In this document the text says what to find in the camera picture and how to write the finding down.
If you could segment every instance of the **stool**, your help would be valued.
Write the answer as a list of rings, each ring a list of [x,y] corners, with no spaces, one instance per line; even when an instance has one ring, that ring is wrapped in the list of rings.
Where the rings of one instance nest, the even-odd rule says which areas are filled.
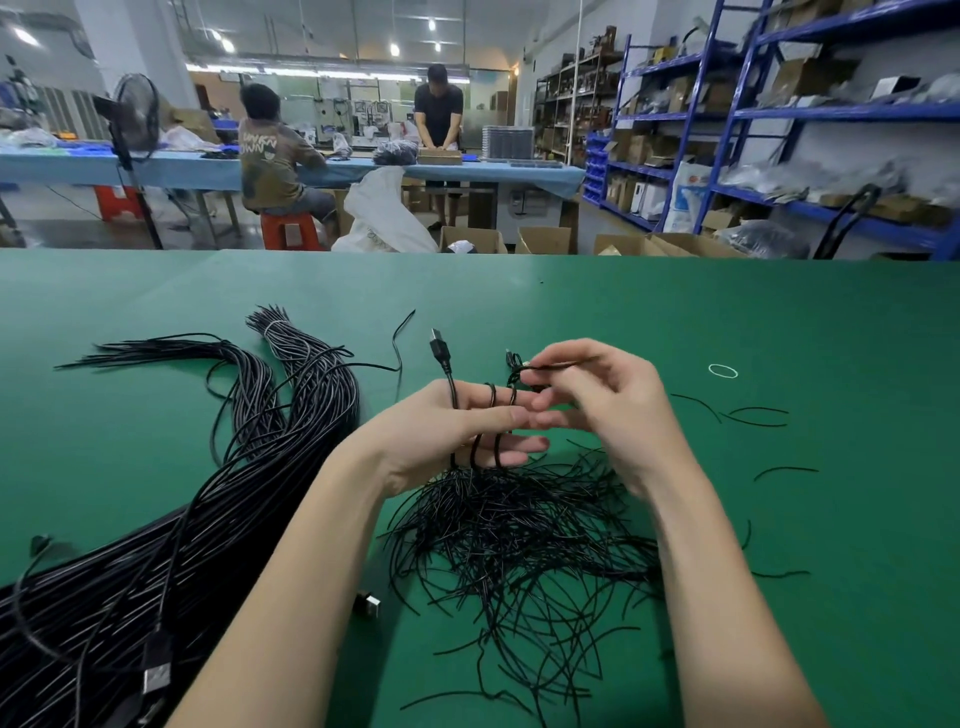
[[[116,187],[104,187],[100,184],[93,186],[93,192],[97,196],[97,205],[100,206],[100,216],[104,222],[109,222],[114,217],[122,215],[124,212],[131,212],[137,220],[143,219],[143,210],[140,209],[140,203],[136,200],[136,190],[132,187],[123,187],[125,197],[117,197],[113,194]]]
[[[303,245],[299,248],[287,246],[287,236],[284,230],[286,225],[300,227],[300,240]],[[268,251],[318,251],[325,248],[320,245],[317,229],[313,225],[313,215],[301,212],[293,215],[268,215],[260,213],[260,232],[263,233],[263,247]]]

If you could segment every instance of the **forearm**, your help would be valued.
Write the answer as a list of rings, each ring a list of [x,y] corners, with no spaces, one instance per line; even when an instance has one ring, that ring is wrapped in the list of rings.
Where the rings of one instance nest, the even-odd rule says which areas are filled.
[[[699,466],[647,487],[687,728],[826,726]]]
[[[168,728],[323,725],[381,504],[373,463],[327,459]]]

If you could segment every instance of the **black hair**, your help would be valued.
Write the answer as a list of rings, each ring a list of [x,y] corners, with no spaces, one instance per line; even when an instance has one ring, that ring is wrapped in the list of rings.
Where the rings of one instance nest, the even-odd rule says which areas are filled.
[[[434,63],[426,69],[426,80],[434,84],[446,83],[446,66],[442,63]]]
[[[240,101],[251,119],[273,121],[280,114],[280,97],[264,84],[244,84],[240,89]]]

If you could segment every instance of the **standing fan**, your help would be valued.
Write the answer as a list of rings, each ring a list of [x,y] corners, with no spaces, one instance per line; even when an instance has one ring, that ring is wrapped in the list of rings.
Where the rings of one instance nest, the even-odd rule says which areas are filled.
[[[154,215],[143,196],[143,187],[136,178],[136,172],[133,171],[131,156],[131,152],[144,153],[142,159],[146,160],[156,151],[160,140],[159,94],[154,82],[143,74],[131,73],[120,79],[113,96],[115,101],[94,96],[93,107],[108,121],[113,153],[120,160],[120,166],[127,170],[136,192],[136,201],[143,211],[143,220],[147,224],[150,239],[154,241],[154,247],[162,251],[163,244],[154,225]]]

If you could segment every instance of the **right hand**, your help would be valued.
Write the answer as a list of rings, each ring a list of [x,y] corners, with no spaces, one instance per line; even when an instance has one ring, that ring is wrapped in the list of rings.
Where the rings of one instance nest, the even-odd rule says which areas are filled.
[[[699,466],[670,406],[657,369],[646,359],[592,339],[553,344],[531,367],[582,362],[558,371],[526,370],[524,384],[545,386],[530,405],[537,428],[595,432],[627,488],[648,488]],[[579,409],[550,409],[575,402]]]

